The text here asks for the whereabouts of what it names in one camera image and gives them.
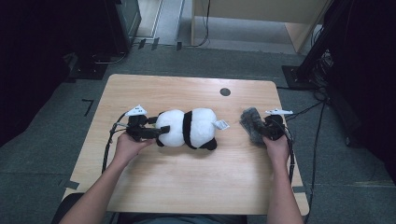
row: wooden table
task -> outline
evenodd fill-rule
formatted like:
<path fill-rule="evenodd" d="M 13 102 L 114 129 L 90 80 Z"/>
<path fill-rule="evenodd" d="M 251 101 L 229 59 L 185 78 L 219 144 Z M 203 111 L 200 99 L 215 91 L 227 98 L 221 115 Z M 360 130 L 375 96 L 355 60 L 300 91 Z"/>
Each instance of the wooden table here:
<path fill-rule="evenodd" d="M 229 96 L 220 94 L 227 88 Z M 268 209 L 272 169 L 266 150 L 255 147 L 239 123 L 242 112 L 256 107 L 281 108 L 271 81 L 197 77 L 113 75 L 109 78 L 78 157 L 71 181 L 85 192 L 101 174 L 109 130 L 118 117 L 142 105 L 148 117 L 162 111 L 197 107 L 215 111 L 231 126 L 216 132 L 218 148 L 145 148 L 121 175 L 109 211 L 264 215 Z M 108 163 L 114 156 L 118 134 L 113 137 Z M 302 186 L 298 166 L 292 185 Z M 295 193 L 302 215 L 308 212 L 305 193 Z"/>

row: hole in table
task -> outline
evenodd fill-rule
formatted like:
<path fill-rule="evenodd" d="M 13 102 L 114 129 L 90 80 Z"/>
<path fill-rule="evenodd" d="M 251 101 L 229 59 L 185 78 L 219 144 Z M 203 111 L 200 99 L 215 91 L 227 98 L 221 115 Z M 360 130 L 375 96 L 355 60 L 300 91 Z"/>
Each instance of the hole in table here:
<path fill-rule="evenodd" d="M 227 88 L 223 88 L 220 90 L 220 94 L 223 96 L 229 96 L 231 94 L 231 91 Z"/>

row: white tag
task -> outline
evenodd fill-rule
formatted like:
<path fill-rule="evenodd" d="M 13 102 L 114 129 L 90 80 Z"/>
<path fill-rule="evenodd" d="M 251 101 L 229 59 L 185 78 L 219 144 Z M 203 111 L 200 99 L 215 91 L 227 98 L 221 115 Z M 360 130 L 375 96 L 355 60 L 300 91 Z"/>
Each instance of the white tag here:
<path fill-rule="evenodd" d="M 125 113 L 125 116 L 136 116 L 136 115 L 145 115 L 148 112 L 143 109 L 141 105 L 135 106 L 132 110 Z"/>
<path fill-rule="evenodd" d="M 213 122 L 213 125 L 215 125 L 215 127 L 219 130 L 225 130 L 230 128 L 230 125 L 228 125 L 228 123 L 224 121 L 224 119 Z"/>
<path fill-rule="evenodd" d="M 265 113 L 271 114 L 271 115 L 285 115 L 285 114 L 293 114 L 293 111 L 291 110 L 281 110 L 281 109 L 273 109 L 273 110 L 265 110 Z"/>

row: wire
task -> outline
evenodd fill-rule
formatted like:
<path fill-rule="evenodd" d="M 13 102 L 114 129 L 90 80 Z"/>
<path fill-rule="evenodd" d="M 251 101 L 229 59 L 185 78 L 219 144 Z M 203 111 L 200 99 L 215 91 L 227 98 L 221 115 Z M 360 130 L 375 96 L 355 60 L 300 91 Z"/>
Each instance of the wire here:
<path fill-rule="evenodd" d="M 113 64 L 113 63 L 119 63 L 122 59 L 124 59 L 126 56 L 126 52 L 123 53 L 123 55 L 121 56 L 120 59 L 114 61 L 114 62 L 106 62 L 106 63 L 101 63 L 101 62 L 97 62 L 97 61 L 93 61 L 94 63 L 99 63 L 99 64 Z"/>
<path fill-rule="evenodd" d="M 317 149 L 318 149 L 318 137 L 319 137 L 319 131 L 320 131 L 320 126 L 321 126 L 321 121 L 323 118 L 323 111 L 324 111 L 324 106 L 326 105 L 326 101 L 323 101 L 323 107 L 320 110 L 320 117 L 319 117 L 319 122 L 318 122 L 318 128 L 317 128 L 317 133 L 315 136 L 315 144 L 314 144 L 314 155 L 312 159 L 312 182 L 311 182 L 311 195 L 309 197 L 309 202 L 308 202 L 308 208 L 309 208 L 309 213 L 305 216 L 305 221 L 304 223 L 308 222 L 309 216 L 312 212 L 312 202 L 314 199 L 314 190 L 315 190 L 315 179 L 316 179 L 316 172 L 317 172 Z"/>
<path fill-rule="evenodd" d="M 108 151 L 110 150 L 110 144 L 113 143 L 113 139 L 112 139 L 112 138 L 113 138 L 113 135 L 114 135 L 114 133 L 117 133 L 117 132 L 119 132 L 119 131 L 123 131 L 123 130 L 117 130 L 117 131 L 116 131 L 116 128 L 117 128 L 117 126 L 118 126 L 117 123 L 119 123 L 119 122 L 121 121 L 121 119 L 125 116 L 126 113 L 127 113 L 127 112 L 123 113 L 123 114 L 119 117 L 119 119 L 117 119 L 117 122 L 115 122 L 115 123 L 113 124 L 113 127 L 112 127 L 111 130 L 110 130 L 110 136 L 108 137 L 107 144 L 106 144 L 106 148 L 105 148 L 105 155 L 104 155 L 104 157 L 103 157 L 102 173 L 103 173 L 103 172 L 105 171 L 105 169 L 107 168 Z"/>
<path fill-rule="evenodd" d="M 291 133 L 287 127 L 285 127 L 284 133 L 286 135 L 286 138 L 288 138 L 288 146 L 289 146 L 289 153 L 290 153 L 290 167 L 289 167 L 289 181 L 293 180 L 293 173 L 294 173 L 294 149 L 293 149 L 293 138 L 291 136 Z"/>
<path fill-rule="evenodd" d="M 323 26 L 321 26 L 320 29 L 315 33 L 315 36 L 314 36 L 314 32 L 312 31 L 312 33 L 311 33 L 311 47 L 315 44 L 315 42 L 317 42 L 317 37 L 320 36 L 322 31 L 323 31 Z"/>
<path fill-rule="evenodd" d="M 209 11 L 210 11 L 210 0 L 207 3 L 206 22 L 205 22 L 204 17 L 203 17 L 204 27 L 206 28 L 206 35 L 205 35 L 205 38 L 203 39 L 203 41 L 201 42 L 201 44 L 192 46 L 194 48 L 201 47 L 209 39 L 209 25 L 208 25 L 208 23 L 209 23 Z"/>
<path fill-rule="evenodd" d="M 316 103 L 316 104 L 314 104 L 314 105 L 311 105 L 311 106 L 309 106 L 308 108 L 306 108 L 306 109 L 304 109 L 304 110 L 302 110 L 302 111 L 300 111 L 300 112 L 298 112 L 298 113 L 295 113 L 295 114 L 292 114 L 292 115 L 287 115 L 287 116 L 285 116 L 285 119 L 286 119 L 286 121 L 289 121 L 289 120 L 291 120 L 291 119 L 295 119 L 295 118 L 297 118 L 299 115 L 302 115 L 302 114 L 308 112 L 310 109 L 314 108 L 314 107 L 317 106 L 317 105 L 320 105 L 321 103 L 323 103 L 323 102 L 319 102 L 319 103 Z"/>
<path fill-rule="evenodd" d="M 328 82 L 326 80 L 326 76 L 329 73 L 329 70 L 332 68 L 332 55 L 329 50 L 321 55 L 319 59 L 314 61 L 314 67 L 312 69 L 312 73 L 310 75 L 310 80 L 317 85 L 318 87 L 326 87 Z"/>
<path fill-rule="evenodd" d="M 294 89 L 291 89 L 289 87 L 276 87 L 277 90 L 288 90 L 288 91 L 294 91 Z"/>

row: panda tag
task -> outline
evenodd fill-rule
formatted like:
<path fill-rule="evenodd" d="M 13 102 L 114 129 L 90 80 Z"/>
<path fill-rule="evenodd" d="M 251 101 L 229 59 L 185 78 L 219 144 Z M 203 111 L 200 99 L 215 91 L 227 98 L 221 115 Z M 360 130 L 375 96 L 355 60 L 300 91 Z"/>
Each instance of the panda tag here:
<path fill-rule="evenodd" d="M 230 128 L 230 125 L 228 125 L 224 119 L 213 122 L 213 125 L 215 125 L 215 127 L 219 130 L 226 130 Z"/>

